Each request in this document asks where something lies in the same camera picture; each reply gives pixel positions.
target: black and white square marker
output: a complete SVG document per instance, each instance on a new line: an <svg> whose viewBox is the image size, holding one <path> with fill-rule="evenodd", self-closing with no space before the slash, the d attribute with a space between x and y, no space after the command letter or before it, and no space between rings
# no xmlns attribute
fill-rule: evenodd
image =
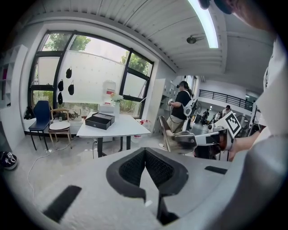
<svg viewBox="0 0 288 230"><path fill-rule="evenodd" d="M237 121L237 118L234 116L233 113L231 113L230 115L227 115L225 117L225 120L226 120L227 124L229 125L231 132L233 134L235 134L240 128L240 124Z"/></svg>

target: flower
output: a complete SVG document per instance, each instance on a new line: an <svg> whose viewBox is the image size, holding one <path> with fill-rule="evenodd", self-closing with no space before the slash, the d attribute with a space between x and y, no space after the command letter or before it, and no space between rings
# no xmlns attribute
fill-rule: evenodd
<svg viewBox="0 0 288 230"><path fill-rule="evenodd" d="M110 97L111 97L111 101L113 102L121 102L123 100L123 96L117 93L112 93Z"/></svg>

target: black box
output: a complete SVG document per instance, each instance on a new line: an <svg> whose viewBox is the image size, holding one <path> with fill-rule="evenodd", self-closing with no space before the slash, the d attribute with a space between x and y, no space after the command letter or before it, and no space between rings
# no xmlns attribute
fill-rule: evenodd
<svg viewBox="0 0 288 230"><path fill-rule="evenodd" d="M115 121L115 116L103 113L94 113L91 117L85 120L85 125L91 127L108 129Z"/></svg>

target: white ceiling panel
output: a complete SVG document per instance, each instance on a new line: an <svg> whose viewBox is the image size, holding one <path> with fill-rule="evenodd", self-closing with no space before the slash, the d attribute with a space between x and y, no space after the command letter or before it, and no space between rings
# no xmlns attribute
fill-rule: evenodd
<svg viewBox="0 0 288 230"><path fill-rule="evenodd" d="M262 77L271 52L272 39L234 15L224 15L214 4L209 11L218 35L218 49L210 49L204 29L187 0L39 0L22 22L49 12L80 12L114 20L141 34L160 48L186 75L215 72L223 81L236 76ZM195 44L188 44L192 35ZM261 87L260 80L248 81Z"/></svg>

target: black metal railing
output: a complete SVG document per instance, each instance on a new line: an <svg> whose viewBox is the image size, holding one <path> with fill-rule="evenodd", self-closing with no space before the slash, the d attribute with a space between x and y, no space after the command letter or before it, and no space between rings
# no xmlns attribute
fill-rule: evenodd
<svg viewBox="0 0 288 230"><path fill-rule="evenodd" d="M244 109L249 110L249 111L252 111L252 108L253 108L252 102L248 102L248 101L245 101L241 98L233 97L233 96L223 94L223 93L216 93L216 92L201 89L199 92L199 97L206 97L206 98L210 98L213 100L218 100L221 102L225 102L227 104L231 104L231 105L235 105L235 106L244 108Z"/></svg>

